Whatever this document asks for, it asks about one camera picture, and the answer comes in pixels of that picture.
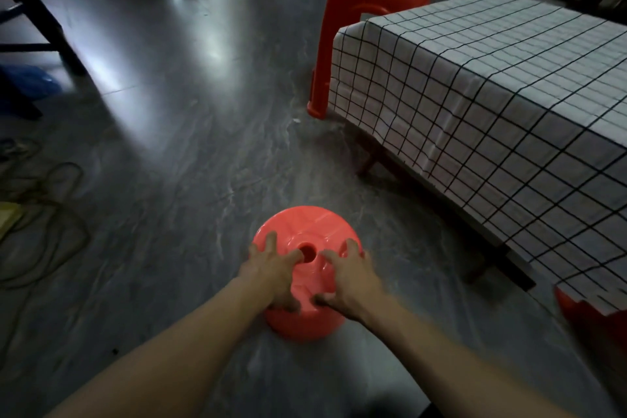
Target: person's right arm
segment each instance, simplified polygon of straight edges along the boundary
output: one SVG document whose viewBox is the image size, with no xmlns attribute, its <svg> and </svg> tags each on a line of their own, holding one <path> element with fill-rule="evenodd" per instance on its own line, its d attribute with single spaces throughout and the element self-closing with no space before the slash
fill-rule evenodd
<svg viewBox="0 0 627 418">
<path fill-rule="evenodd" d="M 401 361 L 446 418 L 566 418 L 571 414 L 463 345 L 407 311 L 385 292 L 368 253 L 347 240 L 348 256 L 323 255 L 335 269 L 335 293 L 317 295 L 349 319 L 361 322 Z"/>
</svg>

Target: tile floor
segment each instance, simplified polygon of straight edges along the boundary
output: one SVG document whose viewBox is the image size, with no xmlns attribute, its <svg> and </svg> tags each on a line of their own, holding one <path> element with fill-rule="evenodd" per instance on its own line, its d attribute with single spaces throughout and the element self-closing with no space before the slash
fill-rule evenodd
<svg viewBox="0 0 627 418">
<path fill-rule="evenodd" d="M 357 179 L 364 153 L 350 131 L 308 117 L 325 0 L 44 1 L 91 80 L 68 76 L 55 54 L 3 56 L 43 67 L 64 93 L 38 103 L 40 121 L 0 117 L 0 137 L 41 142 L 35 171 L 44 158 L 82 166 L 69 204 L 92 240 L 28 296 L 1 292 L 5 415 L 49 410 L 114 350 L 130 351 L 214 295 L 266 218 L 310 204 L 353 225 L 418 314 L 578 416 L 616 416 L 557 319 L 497 271 L 463 284 L 479 261 L 472 243 L 381 169 Z M 0 41 L 37 36 L 23 20 L 0 31 Z M 1 273 L 33 248 L 18 243 L 0 251 L 11 259 Z M 357 324 L 296 345 L 259 320 L 205 414 L 416 417 L 426 405 Z"/>
</svg>

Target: checkered tablecloth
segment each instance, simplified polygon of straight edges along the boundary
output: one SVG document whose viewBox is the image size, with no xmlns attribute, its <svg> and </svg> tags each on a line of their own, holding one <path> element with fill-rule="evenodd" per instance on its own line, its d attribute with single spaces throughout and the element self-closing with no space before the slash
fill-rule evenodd
<svg viewBox="0 0 627 418">
<path fill-rule="evenodd" d="M 627 309 L 627 26 L 449 0 L 345 27 L 329 104 L 544 272 Z"/>
</svg>

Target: hand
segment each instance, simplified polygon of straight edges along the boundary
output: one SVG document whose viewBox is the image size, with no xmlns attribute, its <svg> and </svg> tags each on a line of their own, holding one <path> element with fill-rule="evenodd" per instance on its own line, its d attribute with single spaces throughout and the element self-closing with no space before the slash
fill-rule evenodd
<svg viewBox="0 0 627 418">
<path fill-rule="evenodd" d="M 340 257 L 335 251 L 321 252 L 335 270 L 335 292 L 313 297 L 314 304 L 328 306 L 348 319 L 363 321 L 365 314 L 387 297 L 383 283 L 372 267 L 372 257 L 359 254 L 357 242 L 346 240 L 348 255 Z"/>
<path fill-rule="evenodd" d="M 277 232 L 266 235 L 266 246 L 259 251 L 253 243 L 248 247 L 248 260 L 239 267 L 238 277 L 255 281 L 268 293 L 268 305 L 290 312 L 300 310 L 300 303 L 290 292 L 292 270 L 302 262 L 303 253 L 299 249 L 286 255 L 277 253 Z"/>
</svg>

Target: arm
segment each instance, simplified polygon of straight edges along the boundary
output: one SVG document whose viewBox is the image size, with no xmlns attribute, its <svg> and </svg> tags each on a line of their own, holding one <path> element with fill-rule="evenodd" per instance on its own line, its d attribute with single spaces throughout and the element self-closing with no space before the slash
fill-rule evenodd
<svg viewBox="0 0 627 418">
<path fill-rule="evenodd" d="M 293 310 L 292 270 L 300 250 L 277 254 L 252 245 L 237 278 L 207 303 L 106 368 L 67 398 L 50 418 L 176 416 L 199 413 L 237 341 L 267 306 Z"/>
<path fill-rule="evenodd" d="M 384 291 L 370 255 L 366 252 L 362 258 L 357 244 L 352 240 L 347 243 L 346 258 L 323 252 L 335 269 L 337 290 L 333 294 L 317 295 L 315 302 L 361 322 L 376 335 L 444 416 L 572 416 L 407 311 Z"/>
</svg>

